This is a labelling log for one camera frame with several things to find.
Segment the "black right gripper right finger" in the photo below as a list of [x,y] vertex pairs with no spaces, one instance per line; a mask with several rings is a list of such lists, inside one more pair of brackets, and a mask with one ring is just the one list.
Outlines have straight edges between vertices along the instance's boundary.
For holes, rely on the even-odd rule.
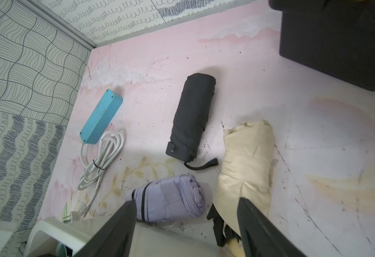
[[240,198],[237,218],[247,257],[305,256],[249,199]]

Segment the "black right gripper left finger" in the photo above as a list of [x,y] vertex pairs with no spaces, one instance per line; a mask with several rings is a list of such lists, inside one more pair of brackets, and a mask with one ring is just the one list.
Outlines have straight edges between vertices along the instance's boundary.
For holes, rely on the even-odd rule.
[[136,202],[127,201],[75,256],[128,257],[136,222]]

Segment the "white plastic storage box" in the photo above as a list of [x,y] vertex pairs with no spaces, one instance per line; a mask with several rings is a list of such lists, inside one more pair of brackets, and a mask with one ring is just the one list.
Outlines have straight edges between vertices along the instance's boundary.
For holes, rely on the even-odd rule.
[[97,217],[90,220],[65,224],[55,218],[39,221],[32,229],[24,251],[25,257],[54,256],[58,244],[73,250],[76,256],[81,250],[102,256],[100,250],[117,250],[123,247],[131,257],[230,257],[232,254],[217,246],[180,236],[175,232],[136,223],[133,231],[129,225],[108,224],[112,218]]

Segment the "beige umbrella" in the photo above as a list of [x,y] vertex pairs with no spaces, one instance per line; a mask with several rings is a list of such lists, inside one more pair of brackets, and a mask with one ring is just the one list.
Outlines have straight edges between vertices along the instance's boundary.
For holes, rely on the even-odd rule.
[[270,169],[274,133],[266,120],[243,123],[224,131],[225,155],[207,219],[213,221],[217,246],[235,257],[245,255],[237,209],[240,198],[250,200],[265,216],[271,207]]

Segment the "black umbrella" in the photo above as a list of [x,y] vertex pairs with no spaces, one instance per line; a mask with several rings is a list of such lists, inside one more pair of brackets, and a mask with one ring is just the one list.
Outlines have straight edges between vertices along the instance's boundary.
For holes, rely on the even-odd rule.
[[190,170],[204,170],[218,165],[214,158],[200,167],[189,165],[197,157],[202,134],[206,129],[216,79],[207,74],[195,73],[187,77],[173,119],[166,154],[184,162]]

